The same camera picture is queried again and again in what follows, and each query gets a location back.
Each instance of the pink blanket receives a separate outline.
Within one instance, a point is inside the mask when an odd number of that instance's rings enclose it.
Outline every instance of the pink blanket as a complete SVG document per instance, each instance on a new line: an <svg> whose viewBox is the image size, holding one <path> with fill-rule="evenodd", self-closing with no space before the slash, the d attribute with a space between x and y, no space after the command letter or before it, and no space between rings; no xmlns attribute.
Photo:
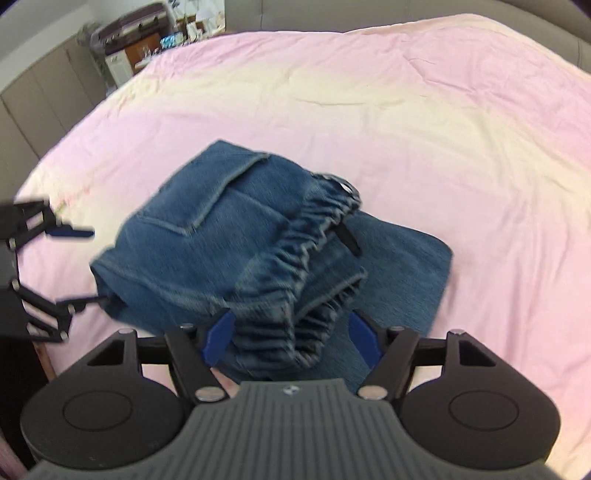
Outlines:
<svg viewBox="0 0 591 480"><path fill-rule="evenodd" d="M37 241L23 283L54 298L93 293L90 259L218 138L342 176L368 213L450 245L433 335L463 328L536 383L563 422L549 465L570 479L591 469L591 77L471 15L180 48L28 179L20 197L48 196L96 238ZM51 347L56 371L118 327L89 308Z"/></svg>

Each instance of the denim fabric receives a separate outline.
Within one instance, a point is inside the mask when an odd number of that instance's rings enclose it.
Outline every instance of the denim fabric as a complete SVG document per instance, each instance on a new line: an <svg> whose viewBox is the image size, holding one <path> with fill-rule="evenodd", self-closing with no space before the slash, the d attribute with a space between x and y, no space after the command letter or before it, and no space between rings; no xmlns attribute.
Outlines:
<svg viewBox="0 0 591 480"><path fill-rule="evenodd" d="M326 232L359 207L344 181L225 142L182 168L91 265L112 317L153 333L236 315L223 365L249 378L308 368L366 277ZM330 281L310 294L310 255Z"/></svg>
<svg viewBox="0 0 591 480"><path fill-rule="evenodd" d="M345 219L363 254L368 278L352 305L336 322L320 361L301 372L271 375L273 380L343 378L355 392L369 368L349 339L348 315L361 309L383 327L405 326L427 335L439 308L452 260L441 240L363 212Z"/></svg>
<svg viewBox="0 0 591 480"><path fill-rule="evenodd" d="M354 387L366 368L347 337L353 298L385 325L426 333L451 259L442 242L358 212L360 202L342 179L217 142L92 263L103 308L160 334L228 307L236 332L219 368L230 377L337 376ZM360 258L331 231L340 222Z"/></svg>

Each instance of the gray ribbed plate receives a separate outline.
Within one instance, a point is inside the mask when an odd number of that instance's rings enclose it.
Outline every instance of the gray ribbed plate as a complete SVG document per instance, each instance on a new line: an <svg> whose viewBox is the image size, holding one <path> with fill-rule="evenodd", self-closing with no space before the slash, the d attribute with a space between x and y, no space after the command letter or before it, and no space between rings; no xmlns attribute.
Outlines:
<svg viewBox="0 0 591 480"><path fill-rule="evenodd" d="M288 385L299 390L288 395ZM142 462L95 472L42 462L27 480L99 478L558 480L542 462L481 472L440 460L410 439L387 403L355 397L342 380L243 382L233 400L196 408L179 436Z"/></svg>

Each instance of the cabinet door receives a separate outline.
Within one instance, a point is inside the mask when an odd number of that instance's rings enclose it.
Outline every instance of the cabinet door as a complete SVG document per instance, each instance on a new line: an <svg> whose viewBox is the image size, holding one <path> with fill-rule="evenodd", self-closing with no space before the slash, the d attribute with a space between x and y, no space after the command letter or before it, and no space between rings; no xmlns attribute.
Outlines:
<svg viewBox="0 0 591 480"><path fill-rule="evenodd" d="M2 99L39 158L66 134L31 70L9 85Z"/></svg>
<svg viewBox="0 0 591 480"><path fill-rule="evenodd" d="M31 70L66 131L93 109L63 48L43 57Z"/></svg>
<svg viewBox="0 0 591 480"><path fill-rule="evenodd" d="M14 197L37 161L37 155L0 102L0 201Z"/></svg>
<svg viewBox="0 0 591 480"><path fill-rule="evenodd" d="M90 56L90 51L87 47L79 46L75 38L64 43L64 50L90 102L94 106L98 105L106 98L106 85Z"/></svg>

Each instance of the pink bedsheet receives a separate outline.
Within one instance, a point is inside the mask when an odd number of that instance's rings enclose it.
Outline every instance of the pink bedsheet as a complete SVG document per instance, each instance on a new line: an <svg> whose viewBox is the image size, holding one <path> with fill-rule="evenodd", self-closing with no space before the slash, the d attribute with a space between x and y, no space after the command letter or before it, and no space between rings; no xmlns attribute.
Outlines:
<svg viewBox="0 0 591 480"><path fill-rule="evenodd" d="M329 171L363 209L454 251L434 336L463 328L562 416L549 460L591 469L591 79L495 22L463 15L335 33L230 35L162 55L49 152L20 197L48 196L91 242L41 239L23 283L91 294L91 258L216 139ZM58 372L120 327L91 307ZM153 372L158 378L161 372Z"/></svg>

